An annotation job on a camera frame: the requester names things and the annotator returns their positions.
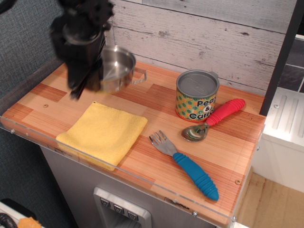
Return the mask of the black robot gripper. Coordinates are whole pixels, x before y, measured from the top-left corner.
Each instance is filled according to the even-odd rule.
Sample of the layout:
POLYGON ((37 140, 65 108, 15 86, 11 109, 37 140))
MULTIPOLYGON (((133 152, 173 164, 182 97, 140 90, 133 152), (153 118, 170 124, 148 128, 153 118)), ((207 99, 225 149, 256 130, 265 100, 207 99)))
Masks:
POLYGON ((50 36, 58 58, 68 68, 70 98, 79 100, 84 88, 90 91, 101 89, 103 64, 101 51, 105 45, 103 29, 91 29, 87 25, 54 21, 50 36))

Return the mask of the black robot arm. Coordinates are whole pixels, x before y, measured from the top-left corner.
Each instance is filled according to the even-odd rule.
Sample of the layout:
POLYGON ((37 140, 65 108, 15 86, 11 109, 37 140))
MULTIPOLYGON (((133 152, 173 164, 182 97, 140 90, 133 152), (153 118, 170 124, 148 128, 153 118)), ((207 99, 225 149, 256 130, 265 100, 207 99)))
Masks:
POLYGON ((110 29, 113 4, 108 0, 61 0, 64 12, 50 26, 56 56, 68 68, 67 84, 71 98, 79 99, 83 90, 98 91, 103 80, 101 52, 104 32, 110 29))

